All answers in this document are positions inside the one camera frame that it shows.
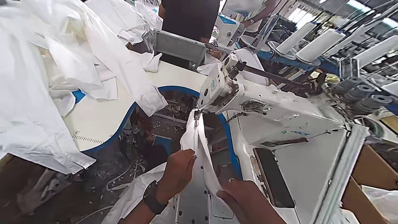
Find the white plastic bag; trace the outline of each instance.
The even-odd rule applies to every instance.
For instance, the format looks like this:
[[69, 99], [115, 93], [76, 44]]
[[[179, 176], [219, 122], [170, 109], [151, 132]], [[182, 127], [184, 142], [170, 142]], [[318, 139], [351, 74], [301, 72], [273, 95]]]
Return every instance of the white plastic bag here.
[[377, 210], [391, 224], [398, 224], [398, 191], [362, 185], [362, 190]]

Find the fabric pile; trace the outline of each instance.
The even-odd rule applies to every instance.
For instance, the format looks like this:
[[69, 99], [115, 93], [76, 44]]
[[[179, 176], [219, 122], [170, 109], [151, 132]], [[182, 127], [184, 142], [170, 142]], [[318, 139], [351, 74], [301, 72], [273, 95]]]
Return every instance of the fabric pile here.
[[113, 29], [80, 0], [0, 6], [0, 158], [10, 153], [65, 174], [94, 163], [61, 117], [75, 90], [116, 100], [119, 79], [148, 116], [167, 105], [145, 73], [157, 71], [160, 55], [128, 50]]

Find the wristwatch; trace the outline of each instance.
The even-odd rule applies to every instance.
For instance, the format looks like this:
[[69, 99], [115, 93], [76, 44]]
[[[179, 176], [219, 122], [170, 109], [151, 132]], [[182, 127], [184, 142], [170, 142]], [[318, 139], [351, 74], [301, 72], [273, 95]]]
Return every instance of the wristwatch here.
[[159, 215], [167, 207], [167, 204], [160, 204], [156, 199], [156, 190], [158, 188], [158, 182], [156, 180], [152, 181], [144, 191], [144, 202], [149, 207], [149, 209], [156, 215]]

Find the man's forearm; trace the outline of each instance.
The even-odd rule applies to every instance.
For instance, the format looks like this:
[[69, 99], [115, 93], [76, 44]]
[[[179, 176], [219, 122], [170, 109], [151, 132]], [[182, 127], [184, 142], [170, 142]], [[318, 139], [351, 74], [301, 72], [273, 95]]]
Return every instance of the man's forearm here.
[[144, 200], [127, 215], [124, 224], [148, 224], [155, 218], [155, 214], [149, 209]]
[[276, 1], [275, 0], [268, 0], [268, 1], [269, 1], [269, 3], [266, 2], [265, 8], [259, 14], [257, 14], [256, 16], [254, 16], [252, 18], [252, 20], [254, 20], [254, 22], [264, 19], [265, 17], [269, 16], [269, 14], [271, 14], [275, 10]]

